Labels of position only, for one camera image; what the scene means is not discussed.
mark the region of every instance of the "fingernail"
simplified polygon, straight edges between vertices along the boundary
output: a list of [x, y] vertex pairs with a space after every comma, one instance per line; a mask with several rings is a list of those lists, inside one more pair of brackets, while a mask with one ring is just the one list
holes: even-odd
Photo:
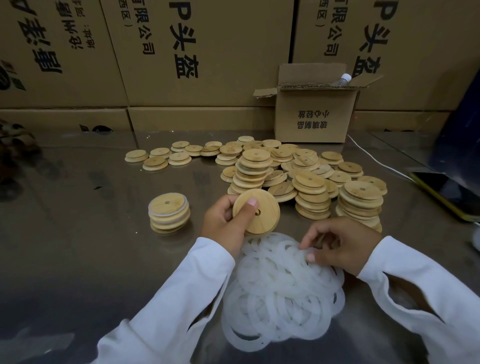
[[307, 259], [307, 262], [309, 262], [309, 263], [315, 263], [315, 254], [314, 253], [308, 253], [306, 259]]
[[250, 197], [248, 200], [247, 200], [247, 204], [249, 205], [252, 205], [252, 206], [255, 206], [257, 204], [257, 199], [255, 197]]

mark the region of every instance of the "person's left hand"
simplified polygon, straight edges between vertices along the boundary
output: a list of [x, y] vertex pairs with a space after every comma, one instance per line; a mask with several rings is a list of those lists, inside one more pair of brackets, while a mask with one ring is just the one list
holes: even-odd
[[226, 194], [205, 212], [200, 236], [219, 243], [235, 259], [243, 243], [245, 229], [255, 216], [258, 201], [250, 198], [233, 218], [232, 207], [238, 196]]

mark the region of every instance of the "person's right hand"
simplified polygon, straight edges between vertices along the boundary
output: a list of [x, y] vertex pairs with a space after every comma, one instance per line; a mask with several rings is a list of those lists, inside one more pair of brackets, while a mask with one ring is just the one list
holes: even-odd
[[[331, 265], [357, 276], [382, 240], [380, 233], [348, 217], [329, 218], [312, 224], [303, 237], [299, 248], [315, 246], [318, 238], [322, 239], [322, 248], [307, 254], [309, 263]], [[339, 239], [338, 248], [332, 243]]]

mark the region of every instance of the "hand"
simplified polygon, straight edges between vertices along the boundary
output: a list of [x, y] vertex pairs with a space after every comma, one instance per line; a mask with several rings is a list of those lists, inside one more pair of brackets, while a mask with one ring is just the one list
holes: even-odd
[[255, 217], [258, 201], [250, 198], [233, 217], [232, 207], [238, 196], [226, 194], [205, 212], [200, 236], [219, 243], [235, 259], [243, 243], [245, 229]]
[[[370, 254], [382, 240], [380, 233], [348, 217], [329, 218], [312, 224], [303, 237], [299, 248], [315, 246], [323, 235], [322, 248], [307, 254], [307, 261], [320, 265], [331, 265], [357, 276]], [[332, 249], [332, 243], [339, 239], [339, 247]]]

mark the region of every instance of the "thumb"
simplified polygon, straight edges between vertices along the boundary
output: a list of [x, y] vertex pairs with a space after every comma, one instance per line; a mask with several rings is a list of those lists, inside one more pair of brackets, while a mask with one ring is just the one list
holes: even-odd
[[329, 249], [323, 245], [322, 249], [318, 249], [315, 253], [308, 253], [306, 256], [306, 260], [309, 263], [315, 263], [320, 266], [340, 266], [338, 249]]
[[238, 214], [229, 222], [233, 224], [242, 231], [245, 231], [250, 224], [250, 222], [255, 217], [255, 212], [257, 211], [258, 201], [255, 197], [251, 197], [247, 202], [242, 206]]

